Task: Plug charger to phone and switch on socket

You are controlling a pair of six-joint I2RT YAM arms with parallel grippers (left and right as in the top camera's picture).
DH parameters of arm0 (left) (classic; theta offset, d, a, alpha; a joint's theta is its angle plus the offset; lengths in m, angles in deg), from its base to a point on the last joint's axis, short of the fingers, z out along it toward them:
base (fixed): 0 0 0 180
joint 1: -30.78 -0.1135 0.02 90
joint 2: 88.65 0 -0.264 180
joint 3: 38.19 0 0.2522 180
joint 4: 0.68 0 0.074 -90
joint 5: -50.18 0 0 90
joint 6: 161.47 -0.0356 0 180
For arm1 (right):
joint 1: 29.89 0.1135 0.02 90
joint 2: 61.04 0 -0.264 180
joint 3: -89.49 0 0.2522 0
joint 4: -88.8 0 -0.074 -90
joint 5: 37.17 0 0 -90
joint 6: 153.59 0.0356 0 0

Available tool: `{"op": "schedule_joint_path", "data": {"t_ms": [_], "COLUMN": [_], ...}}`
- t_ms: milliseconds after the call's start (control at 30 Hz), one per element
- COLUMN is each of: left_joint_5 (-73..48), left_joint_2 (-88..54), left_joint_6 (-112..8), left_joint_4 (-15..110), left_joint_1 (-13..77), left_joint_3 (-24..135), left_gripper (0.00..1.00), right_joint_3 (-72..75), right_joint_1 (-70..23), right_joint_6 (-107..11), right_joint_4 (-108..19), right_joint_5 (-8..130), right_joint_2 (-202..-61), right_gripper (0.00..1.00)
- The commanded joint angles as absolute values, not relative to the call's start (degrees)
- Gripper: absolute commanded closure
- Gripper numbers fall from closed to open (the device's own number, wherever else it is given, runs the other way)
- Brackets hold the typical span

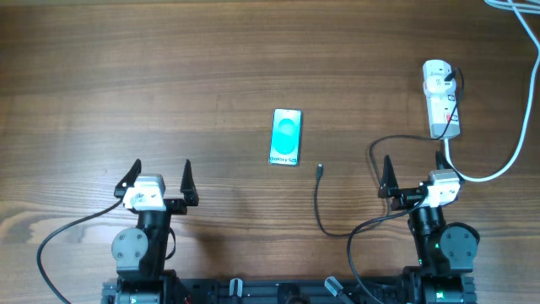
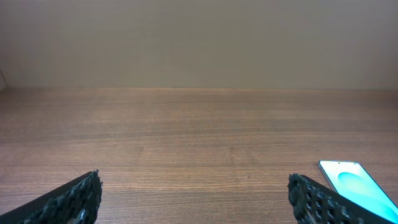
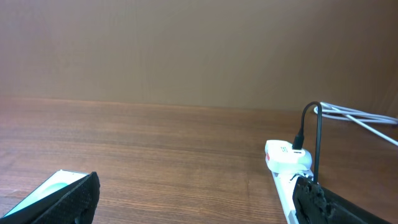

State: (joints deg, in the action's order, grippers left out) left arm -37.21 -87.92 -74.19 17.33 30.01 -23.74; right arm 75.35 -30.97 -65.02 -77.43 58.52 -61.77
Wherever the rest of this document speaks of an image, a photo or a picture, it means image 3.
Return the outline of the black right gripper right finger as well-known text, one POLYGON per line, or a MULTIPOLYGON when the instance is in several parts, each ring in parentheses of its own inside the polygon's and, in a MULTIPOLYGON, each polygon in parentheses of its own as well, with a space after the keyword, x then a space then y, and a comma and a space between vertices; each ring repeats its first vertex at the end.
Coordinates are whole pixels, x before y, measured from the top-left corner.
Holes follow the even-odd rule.
POLYGON ((389 224, 303 176, 295 183, 292 199, 299 224, 389 224))

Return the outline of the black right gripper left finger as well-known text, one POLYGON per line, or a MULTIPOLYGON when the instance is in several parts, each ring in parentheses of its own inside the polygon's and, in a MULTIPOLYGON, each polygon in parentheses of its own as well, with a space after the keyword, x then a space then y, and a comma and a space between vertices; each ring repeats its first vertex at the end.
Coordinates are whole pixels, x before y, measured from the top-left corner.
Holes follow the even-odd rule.
POLYGON ((16 213, 2 224, 91 224, 100 199, 100 180, 91 172, 16 213))

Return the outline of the blue Galaxy smartphone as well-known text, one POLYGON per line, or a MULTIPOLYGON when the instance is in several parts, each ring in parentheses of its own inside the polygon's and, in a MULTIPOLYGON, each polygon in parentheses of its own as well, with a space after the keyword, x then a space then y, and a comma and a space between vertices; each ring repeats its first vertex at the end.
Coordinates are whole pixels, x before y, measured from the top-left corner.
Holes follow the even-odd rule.
POLYGON ((75 172, 70 170, 58 170, 52 174, 45 182, 40 184, 33 192, 26 198, 19 202, 12 210, 7 212, 3 217, 22 210, 23 208, 32 205, 33 203, 43 199, 44 197, 72 184, 73 182, 84 178, 87 173, 75 172))

